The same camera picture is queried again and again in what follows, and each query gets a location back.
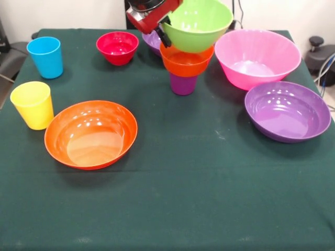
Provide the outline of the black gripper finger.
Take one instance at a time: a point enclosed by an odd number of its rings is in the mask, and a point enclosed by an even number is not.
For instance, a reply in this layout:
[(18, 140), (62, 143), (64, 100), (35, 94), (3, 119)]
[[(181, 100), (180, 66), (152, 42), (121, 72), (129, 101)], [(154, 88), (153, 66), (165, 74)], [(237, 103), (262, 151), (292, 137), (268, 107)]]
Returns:
[(164, 31), (163, 24), (159, 24), (155, 29), (157, 35), (159, 36), (161, 42), (163, 43), (165, 48), (168, 48), (172, 45), (172, 42), (168, 36), (168, 34)]

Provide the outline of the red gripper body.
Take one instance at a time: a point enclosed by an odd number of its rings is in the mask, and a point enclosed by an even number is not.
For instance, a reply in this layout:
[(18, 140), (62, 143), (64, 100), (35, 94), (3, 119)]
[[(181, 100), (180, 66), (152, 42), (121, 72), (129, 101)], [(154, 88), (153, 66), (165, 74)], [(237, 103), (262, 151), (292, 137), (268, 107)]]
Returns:
[(149, 34), (169, 14), (174, 12), (182, 0), (128, 1), (128, 20), (142, 33)]

